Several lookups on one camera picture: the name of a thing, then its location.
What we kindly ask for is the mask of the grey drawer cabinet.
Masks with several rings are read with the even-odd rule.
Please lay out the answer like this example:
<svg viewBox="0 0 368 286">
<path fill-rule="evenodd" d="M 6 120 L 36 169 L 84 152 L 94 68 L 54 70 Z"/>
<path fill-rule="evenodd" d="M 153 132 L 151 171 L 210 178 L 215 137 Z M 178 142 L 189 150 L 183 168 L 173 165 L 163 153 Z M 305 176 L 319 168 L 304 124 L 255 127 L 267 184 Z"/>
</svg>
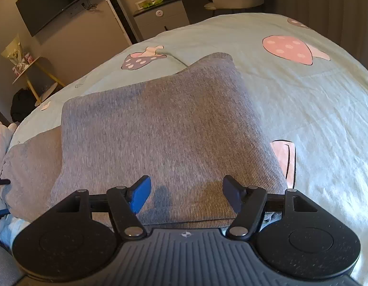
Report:
<svg viewBox="0 0 368 286">
<path fill-rule="evenodd" d="M 142 39 L 190 24 L 182 0 L 168 0 L 133 15 Z"/>
</svg>

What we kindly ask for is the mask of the black bag on floor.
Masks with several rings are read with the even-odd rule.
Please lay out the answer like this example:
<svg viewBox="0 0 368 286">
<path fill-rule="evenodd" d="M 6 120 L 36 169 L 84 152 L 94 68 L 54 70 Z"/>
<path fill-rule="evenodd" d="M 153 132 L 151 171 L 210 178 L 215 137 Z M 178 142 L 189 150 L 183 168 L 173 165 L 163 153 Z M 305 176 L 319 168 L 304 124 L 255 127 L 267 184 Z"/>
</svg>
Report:
<svg viewBox="0 0 368 286">
<path fill-rule="evenodd" d="M 21 123 L 34 109 L 35 98 L 29 89 L 20 89 L 12 99 L 10 114 L 14 123 Z"/>
</svg>

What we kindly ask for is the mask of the white tall door panel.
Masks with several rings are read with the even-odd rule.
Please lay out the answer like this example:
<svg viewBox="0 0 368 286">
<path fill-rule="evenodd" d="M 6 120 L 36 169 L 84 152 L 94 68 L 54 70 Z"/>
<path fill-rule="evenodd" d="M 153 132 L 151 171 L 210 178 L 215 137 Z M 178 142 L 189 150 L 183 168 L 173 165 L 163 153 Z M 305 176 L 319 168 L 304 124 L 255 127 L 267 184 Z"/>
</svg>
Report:
<svg viewBox="0 0 368 286">
<path fill-rule="evenodd" d="M 134 45 L 141 41 L 138 35 L 137 27 L 130 19 L 126 8 L 122 5 L 121 0 L 105 0 L 113 13 L 113 16 L 121 28 L 121 31 L 129 45 Z"/>
</svg>

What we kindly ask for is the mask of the flower bouquet on table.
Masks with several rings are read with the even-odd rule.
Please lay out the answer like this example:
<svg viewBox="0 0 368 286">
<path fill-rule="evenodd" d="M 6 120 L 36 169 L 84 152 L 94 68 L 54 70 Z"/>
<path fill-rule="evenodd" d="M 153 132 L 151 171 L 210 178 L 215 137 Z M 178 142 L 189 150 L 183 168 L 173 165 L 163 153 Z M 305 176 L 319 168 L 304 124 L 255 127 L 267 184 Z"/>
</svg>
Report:
<svg viewBox="0 0 368 286">
<path fill-rule="evenodd" d="M 16 35 L 9 45 L 2 51 L 1 56 L 11 61 L 12 71 L 19 76 L 34 61 L 29 52 L 24 52 L 19 35 Z"/>
</svg>

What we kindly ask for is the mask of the grey sweatpants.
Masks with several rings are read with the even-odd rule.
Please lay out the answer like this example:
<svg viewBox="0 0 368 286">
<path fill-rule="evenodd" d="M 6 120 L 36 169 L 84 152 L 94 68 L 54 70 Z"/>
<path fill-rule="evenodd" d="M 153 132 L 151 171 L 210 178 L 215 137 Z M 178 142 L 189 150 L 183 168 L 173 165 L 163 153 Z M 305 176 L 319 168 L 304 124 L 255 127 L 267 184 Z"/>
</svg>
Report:
<svg viewBox="0 0 368 286">
<path fill-rule="evenodd" d="M 213 53 L 171 76 L 75 97 L 59 127 L 13 146 L 0 195 L 34 221 L 73 191 L 104 194 L 151 178 L 144 225 L 223 227 L 222 181 L 282 194 L 284 175 L 232 57 Z"/>
</svg>

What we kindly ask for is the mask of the yellow-legged side table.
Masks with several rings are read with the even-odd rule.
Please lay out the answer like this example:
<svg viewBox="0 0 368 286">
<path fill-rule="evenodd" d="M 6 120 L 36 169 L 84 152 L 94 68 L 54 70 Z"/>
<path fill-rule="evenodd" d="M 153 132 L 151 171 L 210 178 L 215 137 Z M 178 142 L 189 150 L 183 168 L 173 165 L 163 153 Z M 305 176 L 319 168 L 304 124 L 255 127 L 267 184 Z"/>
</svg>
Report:
<svg viewBox="0 0 368 286">
<path fill-rule="evenodd" d="M 45 102 L 59 88 L 66 86 L 65 82 L 55 75 L 51 63 L 42 56 L 35 58 L 19 73 L 12 85 L 29 89 L 35 98 L 35 107 Z"/>
</svg>

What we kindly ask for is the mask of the light blue mushroom bedspread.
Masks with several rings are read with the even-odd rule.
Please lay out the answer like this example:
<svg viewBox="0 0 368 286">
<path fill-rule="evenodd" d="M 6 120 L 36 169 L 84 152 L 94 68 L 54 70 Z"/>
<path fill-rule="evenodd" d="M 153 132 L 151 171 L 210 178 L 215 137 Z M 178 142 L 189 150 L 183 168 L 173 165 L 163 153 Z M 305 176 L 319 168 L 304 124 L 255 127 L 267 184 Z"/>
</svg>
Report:
<svg viewBox="0 0 368 286">
<path fill-rule="evenodd" d="M 232 56 L 266 135 L 296 146 L 296 185 L 356 234 L 353 276 L 368 285 L 368 70 L 319 33 L 275 14 L 221 15 L 130 46 L 52 96 L 19 125 L 1 174 L 14 216 L 33 221 L 72 187 L 55 185 L 61 158 L 35 140 L 59 130 L 69 99 L 183 70 L 216 52 Z"/>
</svg>

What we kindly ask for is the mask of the white pillow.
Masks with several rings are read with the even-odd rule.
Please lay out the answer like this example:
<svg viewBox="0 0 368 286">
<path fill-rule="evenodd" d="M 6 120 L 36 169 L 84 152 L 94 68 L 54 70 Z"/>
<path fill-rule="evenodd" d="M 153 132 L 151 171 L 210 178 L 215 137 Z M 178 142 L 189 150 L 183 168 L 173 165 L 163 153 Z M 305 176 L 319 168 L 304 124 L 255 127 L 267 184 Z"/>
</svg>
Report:
<svg viewBox="0 0 368 286">
<path fill-rule="evenodd" d="M 4 157 L 16 129 L 17 125 L 15 123 L 11 123 L 8 127 L 6 127 L 0 122 L 0 172 Z"/>
</svg>

